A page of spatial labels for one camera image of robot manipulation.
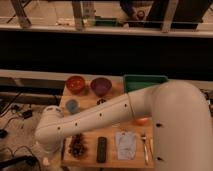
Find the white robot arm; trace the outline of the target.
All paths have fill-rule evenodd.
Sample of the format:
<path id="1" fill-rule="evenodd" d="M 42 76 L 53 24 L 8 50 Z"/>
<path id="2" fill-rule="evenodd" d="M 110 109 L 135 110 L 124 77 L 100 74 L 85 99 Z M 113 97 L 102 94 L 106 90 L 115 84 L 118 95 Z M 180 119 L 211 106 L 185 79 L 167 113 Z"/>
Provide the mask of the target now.
<path id="1" fill-rule="evenodd" d="M 35 131 L 46 151 L 64 138 L 150 116 L 155 171 L 213 171 L 213 122 L 202 92 L 185 81 L 169 81 L 125 93 L 65 117 L 57 106 L 44 109 Z"/>

